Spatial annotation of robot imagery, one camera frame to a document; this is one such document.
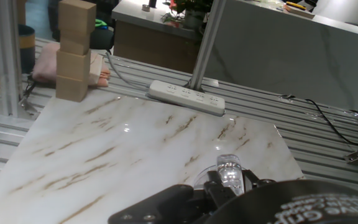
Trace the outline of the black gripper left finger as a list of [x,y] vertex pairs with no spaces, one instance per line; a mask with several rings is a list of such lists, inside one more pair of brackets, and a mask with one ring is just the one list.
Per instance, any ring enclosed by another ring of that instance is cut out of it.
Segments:
[[108,218],[108,224],[184,224],[205,223],[235,193],[223,186],[216,171],[207,172],[200,189],[190,185],[173,185]]

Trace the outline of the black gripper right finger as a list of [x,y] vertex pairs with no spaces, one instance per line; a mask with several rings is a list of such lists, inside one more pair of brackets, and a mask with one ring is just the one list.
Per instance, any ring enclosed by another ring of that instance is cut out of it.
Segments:
[[268,184],[275,183],[272,179],[259,179],[251,170],[243,170],[242,176],[244,179],[244,189],[252,190]]

